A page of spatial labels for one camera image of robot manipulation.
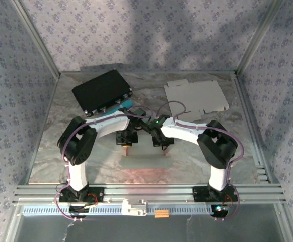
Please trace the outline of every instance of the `wall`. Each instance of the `wall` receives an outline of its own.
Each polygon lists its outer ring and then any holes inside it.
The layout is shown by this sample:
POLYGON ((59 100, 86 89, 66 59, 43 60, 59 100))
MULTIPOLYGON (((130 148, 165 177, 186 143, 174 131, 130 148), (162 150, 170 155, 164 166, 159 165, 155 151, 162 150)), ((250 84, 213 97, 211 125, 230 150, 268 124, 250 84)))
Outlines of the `wall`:
POLYGON ((269 0, 23 0, 59 71, 233 70, 269 0))
POLYGON ((293 217, 293 0, 281 7, 241 80, 293 217))
POLYGON ((0 235, 27 172, 54 78, 8 0, 0 0, 0 235))

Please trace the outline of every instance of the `marble surface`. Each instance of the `marble surface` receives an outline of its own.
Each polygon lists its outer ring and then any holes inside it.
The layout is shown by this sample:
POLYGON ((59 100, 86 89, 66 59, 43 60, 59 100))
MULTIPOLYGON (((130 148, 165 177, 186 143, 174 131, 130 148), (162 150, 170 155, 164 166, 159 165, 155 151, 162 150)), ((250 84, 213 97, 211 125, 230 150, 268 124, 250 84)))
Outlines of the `marble surface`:
MULTIPOLYGON (((71 90, 99 74, 62 73, 53 98, 48 120, 33 165, 29 183, 65 182, 66 171, 61 160, 57 140, 75 116, 85 118, 71 90)), ((234 183, 258 183, 257 171, 243 122, 241 107, 229 75, 204 73, 122 73, 133 88, 132 100, 153 111, 167 101, 164 85, 167 81, 186 78, 189 82, 218 80, 230 108, 222 112, 205 114, 197 123, 215 119, 231 133, 239 137, 245 147, 244 158, 231 171, 234 183)), ((169 114, 169 107, 162 114, 169 114)), ((86 164, 90 183, 203 183, 210 177, 210 166, 200 148, 182 140, 175 140, 166 155, 160 148, 152 147, 152 140, 144 131, 139 131, 139 143, 128 149, 116 146, 115 134, 98 139, 86 164)))

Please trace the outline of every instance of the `cable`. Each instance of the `cable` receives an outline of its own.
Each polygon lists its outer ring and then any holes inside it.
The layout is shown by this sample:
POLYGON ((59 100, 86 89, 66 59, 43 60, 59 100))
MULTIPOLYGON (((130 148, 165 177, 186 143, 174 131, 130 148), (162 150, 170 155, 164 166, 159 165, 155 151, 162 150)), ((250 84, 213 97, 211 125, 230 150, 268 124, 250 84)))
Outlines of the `cable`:
MULTIPOLYGON (((137 108, 137 107, 139 107, 139 108, 147 108, 147 109, 151 110, 150 108, 148 108, 148 107, 146 107, 146 106, 142 106, 142 105, 133 106, 133 107, 130 108, 130 110, 133 109, 133 108, 137 108)), ((142 127, 135 127, 134 129, 135 129, 136 131, 140 131, 140 130, 142 130, 142 127)))
POLYGON ((87 205, 85 205, 85 207, 91 206, 91 205, 97 205, 98 204, 98 198, 97 198, 97 196, 94 193, 88 193, 87 196, 93 196, 95 198, 95 201, 94 201, 93 204, 87 204, 87 205))
POLYGON ((81 130, 82 128, 88 126, 88 125, 92 125, 92 124, 98 124, 98 123, 101 123, 101 122, 104 122, 104 121, 107 121, 107 120, 110 120, 110 119, 113 119, 113 118, 117 118, 117 117, 124 117, 124 116, 131 116, 131 117, 137 117, 137 118, 146 118, 146 117, 152 117, 153 115, 153 111, 148 108, 148 107, 144 107, 144 108, 147 108, 148 110, 151 111, 151 115, 150 116, 139 116, 139 115, 135 115, 135 114, 120 114, 120 115, 112 115, 112 116, 109 116, 109 117, 105 117, 105 118, 102 118, 100 120, 95 120, 95 121, 92 121, 92 122, 88 122, 88 123, 85 123, 85 124, 82 124, 80 125, 77 129, 75 129, 71 135, 69 136, 69 138, 66 140, 65 144, 64 144, 64 147, 62 149, 62 152, 61 152, 61 157, 62 157, 62 160, 66 163, 65 166, 66 166, 66 169, 67 169, 67 175, 68 175, 68 183, 61 187, 55 194, 55 198, 54 198, 54 201, 55 201, 55 204, 56 204, 56 207, 57 209, 59 210, 59 212, 67 219, 70 219, 70 220, 74 220, 76 221, 76 218, 72 218, 70 216, 68 216, 67 214, 65 214, 62 209, 60 208, 58 202, 57 202, 57 197, 58 197, 58 194, 60 194, 60 192, 65 189, 65 188, 68 188, 70 186, 70 171, 69 171, 69 163, 67 160, 65 160, 65 151, 66 151, 66 148, 68 146, 68 144, 70 143, 71 139, 77 134, 77 132, 79 130, 81 130))
POLYGON ((229 200, 232 202, 232 204, 229 206, 229 207, 231 208, 232 205, 233 205, 233 199, 232 199, 232 197, 231 197, 229 194, 226 194, 226 196, 225 196, 225 200, 224 200, 224 202, 221 204, 221 206, 225 204, 225 202, 227 201, 227 198, 229 198, 229 200))
MULTIPOLYGON (((158 118, 159 111, 163 108, 163 106, 165 106, 166 104, 168 104, 168 103, 170 103, 170 102, 180 103, 180 104, 183 106, 183 108, 184 108, 184 111, 183 111, 183 112, 178 113, 178 114, 176 114, 176 115, 173 117, 173 121, 174 121, 174 123, 175 123, 177 126, 181 126, 181 127, 183 127, 183 128, 188 128, 188 129, 197 129, 197 130, 198 130, 198 129, 202 129, 202 130, 206 130, 206 129, 215 130, 215 131, 218 131, 218 132, 220 132, 220 133, 223 133, 223 134, 226 134, 226 135, 230 136, 230 137, 233 138, 233 139, 239 144, 239 146, 241 147, 241 154, 240 154, 236 159, 234 159, 234 160, 232 160, 231 162, 229 162, 228 170, 227 170, 227 184, 231 185, 231 186, 234 188, 234 190, 235 190, 236 193, 237 193, 237 198, 238 198, 237 207, 236 207, 235 211, 234 211, 230 216, 228 216, 228 218, 233 217, 233 216, 235 215, 235 213, 237 212, 237 210, 238 210, 238 207, 239 207, 239 204, 240 204, 240 198, 239 198, 239 193, 238 193, 236 187, 235 187, 233 184, 229 183, 229 181, 230 181, 230 169, 231 169, 231 167, 232 167, 232 166, 231 166, 232 163, 234 163, 234 162, 240 160, 240 159, 244 156, 244 146, 243 146, 243 144, 241 143, 241 141, 240 141, 236 136, 234 136, 233 134, 231 134, 231 133, 229 133, 229 132, 227 132, 227 131, 225 131, 225 130, 221 130, 221 129, 214 128, 214 127, 197 127, 197 126, 183 125, 183 124, 181 124, 181 123, 176 122, 177 117, 178 117, 179 115, 185 113, 185 111, 187 110, 187 109, 186 109, 186 106, 185 106, 182 102, 179 102, 179 101, 169 101, 169 102, 164 103, 164 104, 158 109, 158 111, 157 111, 157 113, 156 113, 156 117, 157 117, 157 118, 158 118)), ((137 118, 147 118, 147 117, 151 118, 151 117, 152 117, 152 115, 153 115, 153 111, 152 111, 150 108, 145 107, 145 106, 135 106, 135 107, 143 107, 143 108, 147 108, 148 110, 151 111, 151 115, 150 115, 150 116, 139 116, 139 115, 135 115, 135 114, 120 114, 120 115, 115 115, 115 114, 114 114, 114 115, 112 115, 112 116, 108 116, 108 117, 102 118, 102 119, 100 119, 100 120, 94 120, 94 121, 92 121, 92 122, 88 122, 88 123, 85 123, 85 124, 80 125, 77 129, 75 129, 75 130, 71 133, 71 135, 70 135, 70 136, 68 137, 68 139, 66 140, 66 142, 65 142, 65 144, 64 144, 64 147, 63 147, 63 149, 62 149, 62 152, 61 152, 61 156, 62 156, 62 160, 67 164, 67 165, 65 165, 65 166, 67 167, 67 174, 68 174, 68 179, 67 179, 67 181, 68 181, 68 183, 67 183, 65 186, 63 186, 62 188, 60 188, 60 189, 58 190, 58 192, 55 194, 55 199, 54 199, 54 200, 55 200, 55 204, 56 204, 58 210, 61 212, 61 214, 62 214, 65 218, 70 219, 70 220, 74 220, 74 221, 76 220, 76 218, 72 218, 72 217, 66 215, 66 214, 61 210, 61 208, 59 207, 58 202, 57 202, 57 196, 58 196, 58 194, 59 194, 63 189, 65 189, 65 188, 67 188, 67 187, 70 186, 69 164, 68 164, 68 160, 65 159, 65 151, 66 151, 66 148, 67 148, 68 144, 70 143, 71 139, 77 134, 77 132, 78 132, 80 129, 82 129, 82 128, 88 126, 88 125, 91 125, 91 124, 98 124, 98 123, 101 123, 101 122, 104 122, 104 121, 107 121, 107 120, 110 120, 110 119, 113 119, 113 118, 123 117, 123 116, 132 116, 132 117, 137 117, 137 118)))
POLYGON ((158 114, 159 114, 159 112, 160 112, 160 110, 165 106, 165 105, 167 105, 167 104, 169 104, 169 103, 171 103, 171 102, 176 102, 176 103, 179 103, 179 104, 181 104, 182 106, 183 106, 183 108, 184 108, 184 111, 183 112, 181 112, 181 113, 178 113, 176 116, 179 116, 179 115, 182 115, 182 114, 184 114, 185 113, 185 111, 187 111, 187 108, 186 108, 186 106, 182 103, 182 102, 179 102, 179 101, 168 101, 168 102, 166 102, 166 103, 164 103, 164 104, 162 104, 160 107, 159 107, 159 109, 158 109, 158 111, 157 111, 157 113, 156 113, 156 118, 158 118, 159 116, 158 116, 158 114))
POLYGON ((188 128, 188 129, 196 129, 196 130, 199 130, 199 129, 201 129, 201 130, 209 129, 209 130, 215 130, 215 131, 218 131, 218 132, 220 132, 220 133, 223 133, 223 134, 228 135, 229 137, 233 138, 233 139, 237 142, 237 144, 241 147, 241 154, 240 154, 237 158, 235 158, 234 160, 232 160, 232 161, 229 162, 229 164, 228 164, 228 168, 227 168, 227 176, 226 176, 227 184, 228 184, 228 185, 231 185, 231 186, 234 188, 234 190, 235 190, 235 192, 236 192, 236 194, 237 194, 237 206, 236 206, 236 209, 235 209, 235 211, 234 211, 231 215, 228 216, 228 218, 232 218, 232 217, 234 217, 234 215, 235 215, 236 212, 238 211, 238 208, 239 208, 239 205, 240 205, 240 198, 239 198, 239 193, 238 193, 236 187, 235 187, 233 184, 230 183, 230 173, 231 173, 232 164, 233 164, 234 162, 237 162, 237 161, 239 161, 240 159, 243 158, 244 153, 245 153, 244 145, 242 144, 242 142, 241 142, 241 141, 240 141, 235 135, 233 135, 233 134, 227 132, 226 130, 222 130, 222 129, 218 129, 218 128, 214 128, 214 127, 198 127, 198 126, 191 126, 191 125, 183 125, 183 124, 177 122, 177 121, 176 121, 177 117, 178 117, 179 115, 183 114, 183 113, 187 110, 186 106, 185 106, 182 102, 179 102, 179 101, 169 101, 169 102, 164 103, 164 104, 158 109, 156 116, 158 116, 160 109, 161 109, 164 105, 166 105, 166 104, 168 104, 168 103, 170 103, 170 102, 180 103, 180 104, 183 106, 183 108, 184 108, 183 112, 178 113, 178 114, 176 114, 175 116, 173 116, 173 122, 175 123, 175 125, 180 126, 180 127, 183 127, 183 128, 188 128))
POLYGON ((67 184, 67 183, 58 183, 58 184, 55 186, 55 190, 56 190, 56 192, 58 191, 58 190, 57 190, 57 187, 58 187, 59 185, 65 185, 65 184, 67 184))

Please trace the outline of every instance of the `white cardboard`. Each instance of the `white cardboard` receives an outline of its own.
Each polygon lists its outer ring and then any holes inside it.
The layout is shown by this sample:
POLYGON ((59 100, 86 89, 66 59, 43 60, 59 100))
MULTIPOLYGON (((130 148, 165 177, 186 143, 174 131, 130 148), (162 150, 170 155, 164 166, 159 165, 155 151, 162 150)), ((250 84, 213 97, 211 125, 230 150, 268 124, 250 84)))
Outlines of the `white cardboard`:
MULTIPOLYGON (((185 104, 187 113, 179 120, 192 122, 201 119, 204 112, 224 111, 229 108, 218 81, 201 81, 189 83, 187 79, 167 82, 165 92, 168 101, 180 101, 185 104)), ((179 103, 169 103, 172 116, 183 108, 179 103)))

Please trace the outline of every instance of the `teal connector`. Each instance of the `teal connector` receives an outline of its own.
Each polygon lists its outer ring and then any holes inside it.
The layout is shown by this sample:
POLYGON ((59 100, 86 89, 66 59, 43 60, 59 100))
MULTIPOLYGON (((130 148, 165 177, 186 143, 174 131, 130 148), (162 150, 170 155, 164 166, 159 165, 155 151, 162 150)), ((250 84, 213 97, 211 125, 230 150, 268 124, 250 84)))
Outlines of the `teal connector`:
POLYGON ((123 107, 126 107, 126 108, 133 107, 132 100, 129 99, 129 100, 126 100, 126 101, 122 102, 118 107, 116 107, 116 108, 112 109, 111 111, 105 113, 103 116, 110 115, 110 114, 116 112, 117 110, 119 110, 120 108, 123 108, 123 107))

